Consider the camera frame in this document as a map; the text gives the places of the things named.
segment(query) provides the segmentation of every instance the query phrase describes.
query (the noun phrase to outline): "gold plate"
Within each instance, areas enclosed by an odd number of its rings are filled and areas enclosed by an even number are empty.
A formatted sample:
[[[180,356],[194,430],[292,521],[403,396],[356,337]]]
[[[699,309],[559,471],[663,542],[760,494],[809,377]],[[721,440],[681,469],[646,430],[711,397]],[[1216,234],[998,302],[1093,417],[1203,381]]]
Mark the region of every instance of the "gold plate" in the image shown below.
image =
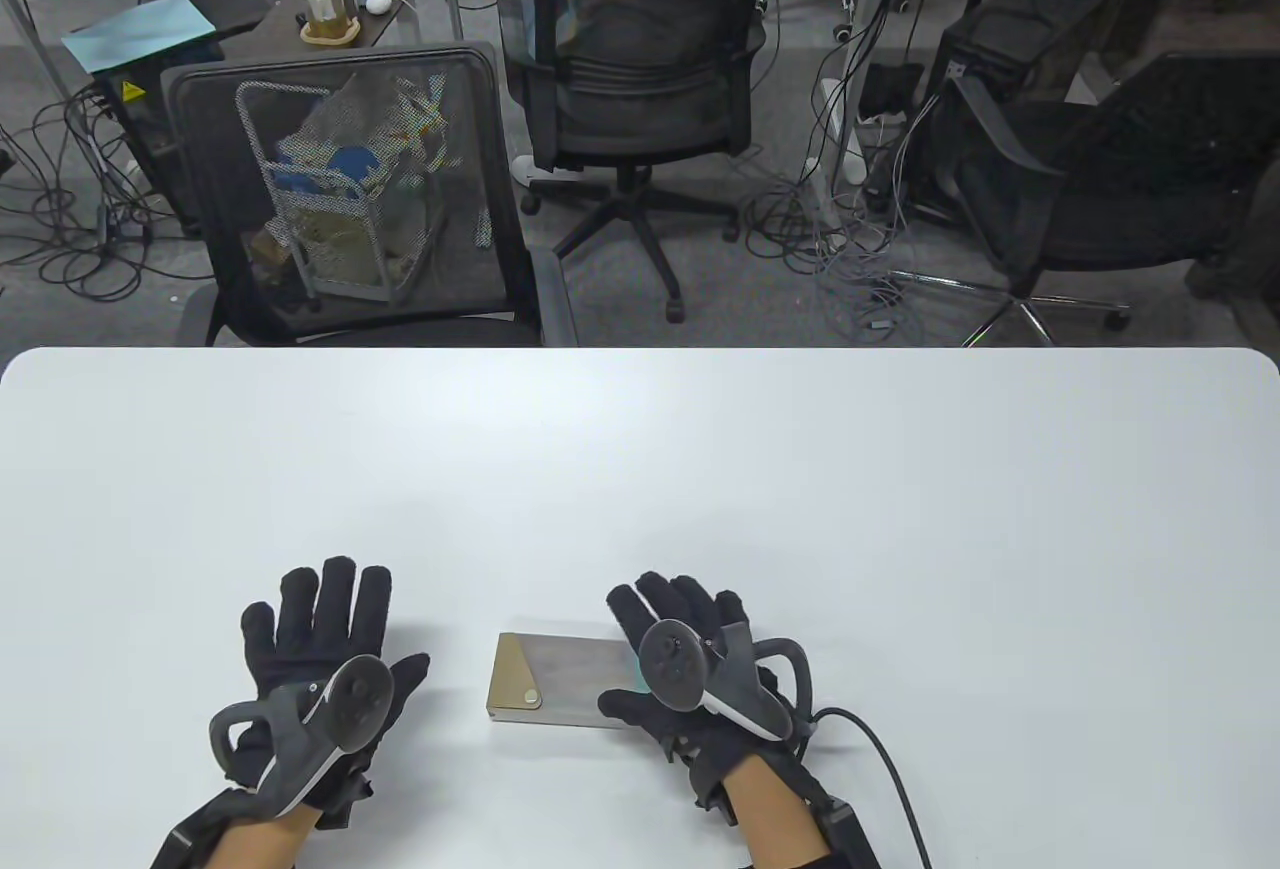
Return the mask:
[[[595,705],[607,689],[648,691],[626,641],[502,632],[485,708],[497,722],[625,728]]]

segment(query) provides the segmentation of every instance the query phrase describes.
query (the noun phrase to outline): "chrome chair base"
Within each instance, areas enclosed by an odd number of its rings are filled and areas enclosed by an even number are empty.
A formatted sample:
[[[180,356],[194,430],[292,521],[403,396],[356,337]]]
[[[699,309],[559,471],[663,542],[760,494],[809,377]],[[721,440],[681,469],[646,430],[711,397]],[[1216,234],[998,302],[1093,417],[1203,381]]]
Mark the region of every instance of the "chrome chair base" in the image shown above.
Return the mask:
[[[995,312],[988,316],[987,321],[979,325],[973,333],[965,339],[961,346],[964,348],[970,348],[977,346],[996,325],[1005,319],[1010,312],[1014,315],[1020,315],[1025,319],[1033,330],[1036,330],[1036,338],[1039,339],[1042,346],[1056,346],[1059,344],[1053,339],[1053,334],[1048,329],[1041,316],[1037,306],[1051,306],[1053,308],[1083,308],[1092,310],[1094,312],[1106,312],[1103,317],[1103,325],[1111,331],[1120,331],[1129,325],[1129,312],[1133,311],[1133,306],[1124,302],[1100,302],[1097,299],[1075,299],[1070,296],[1032,296],[1029,298],[1019,298],[1010,294],[1005,289],[995,285],[984,285],[982,283],[965,283],[959,279],[943,279],[937,275],[925,275],[923,273],[906,273],[902,270],[892,270],[890,274],[893,279],[902,283],[914,283],[916,285],[924,285],[931,289],[938,289],[945,292],[964,292],[973,293],[977,296],[995,296],[1000,299],[1000,306]]]

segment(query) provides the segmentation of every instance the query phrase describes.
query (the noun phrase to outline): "white mouse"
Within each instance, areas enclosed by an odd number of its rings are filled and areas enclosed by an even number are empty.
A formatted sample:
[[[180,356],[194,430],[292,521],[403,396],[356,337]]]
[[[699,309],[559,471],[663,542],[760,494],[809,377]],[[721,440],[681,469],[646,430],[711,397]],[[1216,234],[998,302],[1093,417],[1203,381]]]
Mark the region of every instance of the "white mouse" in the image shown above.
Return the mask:
[[[392,0],[366,0],[365,9],[372,15],[380,15],[383,13],[389,13],[392,9]]]

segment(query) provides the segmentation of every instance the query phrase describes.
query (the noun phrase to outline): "light blue paper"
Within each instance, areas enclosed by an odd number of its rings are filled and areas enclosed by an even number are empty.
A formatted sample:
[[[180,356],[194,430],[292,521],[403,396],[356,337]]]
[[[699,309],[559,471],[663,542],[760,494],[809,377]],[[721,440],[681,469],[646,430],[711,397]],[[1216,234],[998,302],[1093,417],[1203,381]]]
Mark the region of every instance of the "light blue paper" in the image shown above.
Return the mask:
[[[191,0],[155,0],[63,36],[63,42],[84,72],[97,73],[212,33]]]

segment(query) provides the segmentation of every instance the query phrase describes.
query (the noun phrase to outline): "computer tower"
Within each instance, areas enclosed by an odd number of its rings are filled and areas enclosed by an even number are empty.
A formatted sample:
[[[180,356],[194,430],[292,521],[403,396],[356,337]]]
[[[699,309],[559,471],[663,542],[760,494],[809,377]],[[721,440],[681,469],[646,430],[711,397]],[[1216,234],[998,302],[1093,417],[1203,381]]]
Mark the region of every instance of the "computer tower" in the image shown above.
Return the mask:
[[[1061,100],[1084,59],[1103,0],[984,0],[942,33],[927,92],[978,74],[997,102]]]

